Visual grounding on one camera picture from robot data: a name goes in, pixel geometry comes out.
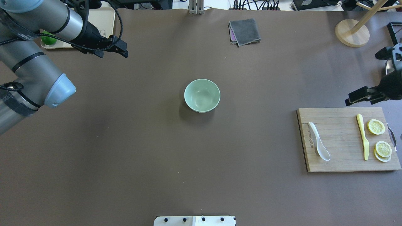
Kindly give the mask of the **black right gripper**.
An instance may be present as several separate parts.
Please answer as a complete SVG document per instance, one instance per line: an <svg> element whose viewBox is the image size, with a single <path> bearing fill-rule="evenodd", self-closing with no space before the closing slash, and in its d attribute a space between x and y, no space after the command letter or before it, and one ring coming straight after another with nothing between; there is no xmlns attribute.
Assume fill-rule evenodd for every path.
<svg viewBox="0 0 402 226"><path fill-rule="evenodd" d="M401 100L401 47L401 43L398 43L393 47L384 47L375 54L377 60L391 60L394 70L385 75L378 86L364 86L349 93L345 99L347 107L364 101L373 105L386 100L386 97L390 100Z"/></svg>

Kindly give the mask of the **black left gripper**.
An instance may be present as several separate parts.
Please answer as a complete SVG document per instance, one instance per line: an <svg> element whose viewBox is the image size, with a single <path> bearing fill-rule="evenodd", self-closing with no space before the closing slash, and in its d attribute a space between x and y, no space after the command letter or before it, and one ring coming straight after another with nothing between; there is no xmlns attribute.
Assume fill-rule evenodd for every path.
<svg viewBox="0 0 402 226"><path fill-rule="evenodd" d="M125 58L129 56L127 44L121 38L115 35L110 35L109 38L103 37L98 28L88 21L83 24L78 37L74 38L71 42L79 51L95 55L99 58L104 57L104 52L98 51L100 49L109 49L109 52L118 53Z"/></svg>

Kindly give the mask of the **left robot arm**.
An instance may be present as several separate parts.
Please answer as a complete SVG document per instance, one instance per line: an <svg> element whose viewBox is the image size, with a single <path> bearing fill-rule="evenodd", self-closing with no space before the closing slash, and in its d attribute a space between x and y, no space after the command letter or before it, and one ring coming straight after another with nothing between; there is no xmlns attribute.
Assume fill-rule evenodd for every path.
<svg viewBox="0 0 402 226"><path fill-rule="evenodd" d="M55 108L76 92L36 38L61 40L100 58L105 51L128 57L122 33L103 37L88 21L89 9L96 6L101 6L100 0L1 1L1 61L17 77L1 84L1 134L43 105Z"/></svg>

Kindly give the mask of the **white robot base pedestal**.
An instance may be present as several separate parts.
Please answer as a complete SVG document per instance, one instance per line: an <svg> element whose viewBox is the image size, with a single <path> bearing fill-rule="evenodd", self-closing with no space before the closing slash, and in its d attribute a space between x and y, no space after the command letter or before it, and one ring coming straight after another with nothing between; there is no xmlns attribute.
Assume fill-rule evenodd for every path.
<svg viewBox="0 0 402 226"><path fill-rule="evenodd" d="M154 226L236 226L236 217L230 215L159 216Z"/></svg>

